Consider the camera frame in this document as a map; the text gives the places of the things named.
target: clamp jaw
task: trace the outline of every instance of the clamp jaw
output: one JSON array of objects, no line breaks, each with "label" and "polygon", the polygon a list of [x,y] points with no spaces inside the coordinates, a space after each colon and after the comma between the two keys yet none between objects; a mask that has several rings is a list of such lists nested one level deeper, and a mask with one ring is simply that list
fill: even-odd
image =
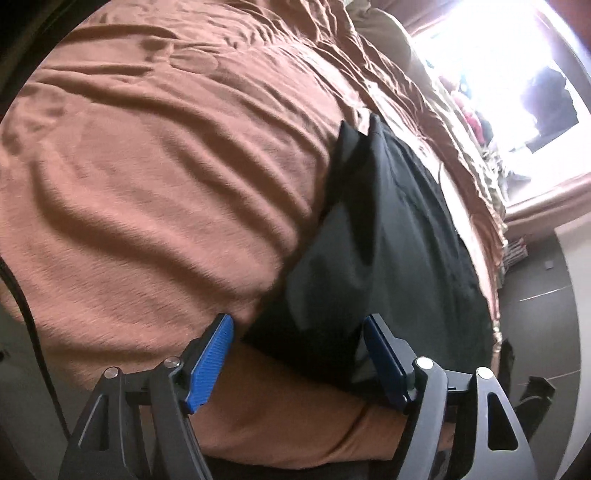
[{"label": "clamp jaw", "polygon": [[[207,402],[232,343],[220,314],[180,357],[153,370],[105,370],[78,419],[59,480],[212,480],[188,415]],[[150,472],[139,407],[151,406],[160,465]]]},{"label": "clamp jaw", "polygon": [[365,319],[363,338],[389,402],[408,414],[394,479],[430,478],[446,409],[453,407],[456,431],[446,479],[537,480],[525,434],[490,369],[450,372],[417,357],[377,314]]},{"label": "clamp jaw", "polygon": [[[233,320],[220,314],[180,357],[132,374],[108,368],[78,419],[59,480],[212,480],[188,415],[209,399],[232,338]],[[363,338],[390,403],[408,415],[392,480],[430,478],[450,407],[457,423],[446,478],[537,480],[523,430],[491,370],[450,372],[417,357],[377,314],[365,319]],[[140,406],[152,408],[158,459],[152,472]]]}]

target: mattress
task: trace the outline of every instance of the mattress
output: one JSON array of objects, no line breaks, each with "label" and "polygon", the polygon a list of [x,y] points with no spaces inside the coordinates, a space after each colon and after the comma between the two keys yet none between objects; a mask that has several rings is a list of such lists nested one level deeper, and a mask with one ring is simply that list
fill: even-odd
[{"label": "mattress", "polygon": [[[318,227],[341,121],[366,132],[372,112],[440,182],[496,320],[500,240],[474,178],[340,1],[94,13],[0,125],[0,251],[50,364],[91,388],[178,354],[218,312],[244,333]],[[208,455],[282,468],[389,459],[404,427],[240,343],[192,422]]]}]

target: screw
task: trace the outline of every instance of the screw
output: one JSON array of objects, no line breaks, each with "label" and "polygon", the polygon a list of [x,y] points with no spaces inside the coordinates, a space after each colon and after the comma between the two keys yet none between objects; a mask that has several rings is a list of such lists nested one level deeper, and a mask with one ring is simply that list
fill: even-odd
[{"label": "screw", "polygon": [[177,368],[179,365],[181,364],[181,360],[179,357],[177,356],[169,356],[165,361],[164,361],[164,366],[166,368]]},{"label": "screw", "polygon": [[492,370],[487,367],[478,367],[476,369],[476,373],[479,377],[484,378],[485,380],[490,380],[492,377],[495,376]]},{"label": "screw", "polygon": [[119,369],[117,367],[109,367],[107,370],[105,370],[105,378],[115,378],[117,375],[119,375]]},{"label": "screw", "polygon": [[423,370],[431,370],[433,368],[433,360],[426,356],[420,356],[417,358],[417,365]]}]

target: brown blanket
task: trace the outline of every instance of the brown blanket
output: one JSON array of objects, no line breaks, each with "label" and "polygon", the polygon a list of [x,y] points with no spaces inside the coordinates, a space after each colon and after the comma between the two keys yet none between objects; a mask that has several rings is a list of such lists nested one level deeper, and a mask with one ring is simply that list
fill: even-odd
[{"label": "brown blanket", "polygon": [[[444,163],[493,306],[500,238],[474,178],[338,0],[112,0],[85,21],[0,127],[0,252],[49,361],[91,387],[218,312],[243,332],[314,234],[341,120],[370,110]],[[391,458],[404,418],[237,344],[193,424],[210,455],[301,468]]]}]

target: clothing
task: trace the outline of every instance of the clothing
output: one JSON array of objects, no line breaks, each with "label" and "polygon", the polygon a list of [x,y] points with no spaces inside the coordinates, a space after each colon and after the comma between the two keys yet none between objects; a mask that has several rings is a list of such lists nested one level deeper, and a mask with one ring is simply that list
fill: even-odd
[{"label": "clothing", "polygon": [[579,123],[573,98],[566,87],[562,73],[545,67],[529,82],[521,95],[524,108],[535,117],[539,135],[527,147],[536,152]]},{"label": "clothing", "polygon": [[376,379],[360,337],[371,313],[443,368],[490,361],[488,307],[441,189],[375,115],[368,136],[342,124],[322,226],[244,341],[351,390]]},{"label": "clothing", "polygon": [[456,90],[454,90],[451,95],[453,101],[456,102],[457,107],[464,115],[464,118],[466,118],[466,122],[468,122],[468,125],[470,125],[470,128],[474,132],[478,143],[480,146],[484,145],[486,140],[482,132],[482,124],[480,123],[480,119],[478,118],[476,111],[470,104],[470,99],[462,92],[458,92]]},{"label": "clothing", "polygon": [[480,124],[482,125],[482,136],[484,137],[484,146],[487,146],[491,143],[491,140],[495,136],[491,123],[482,115],[482,112],[478,110],[475,111],[478,120],[480,120]]}]

